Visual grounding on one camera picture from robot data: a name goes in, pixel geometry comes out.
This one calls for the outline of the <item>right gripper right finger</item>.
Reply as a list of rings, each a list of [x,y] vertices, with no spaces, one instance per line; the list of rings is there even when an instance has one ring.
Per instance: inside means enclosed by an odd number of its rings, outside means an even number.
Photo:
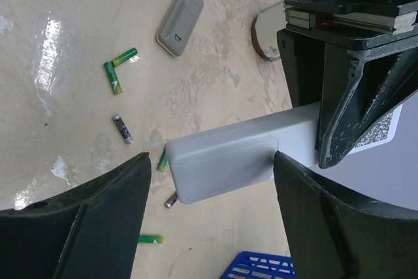
[[[297,278],[416,278],[417,211],[363,195],[282,152],[274,181]]]

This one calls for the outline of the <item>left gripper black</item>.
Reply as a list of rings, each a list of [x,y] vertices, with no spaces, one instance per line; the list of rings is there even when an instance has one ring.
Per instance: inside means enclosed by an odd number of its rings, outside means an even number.
[[[388,34],[316,30],[319,41],[287,29],[277,32],[292,107],[321,100],[317,150],[319,167],[327,169],[383,115],[417,93],[417,0],[284,3],[291,18],[312,12],[336,24]]]

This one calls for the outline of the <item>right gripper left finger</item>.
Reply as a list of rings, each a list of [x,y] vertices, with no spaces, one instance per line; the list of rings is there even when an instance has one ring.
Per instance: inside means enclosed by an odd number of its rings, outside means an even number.
[[[54,197],[1,211],[2,278],[130,278],[152,176],[142,152]]]

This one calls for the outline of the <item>white remote control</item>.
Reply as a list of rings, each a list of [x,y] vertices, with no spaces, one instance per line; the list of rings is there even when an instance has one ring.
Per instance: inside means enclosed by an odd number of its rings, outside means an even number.
[[[319,103],[312,103],[168,141],[179,201],[196,203],[272,179],[277,151],[318,166],[318,118]]]

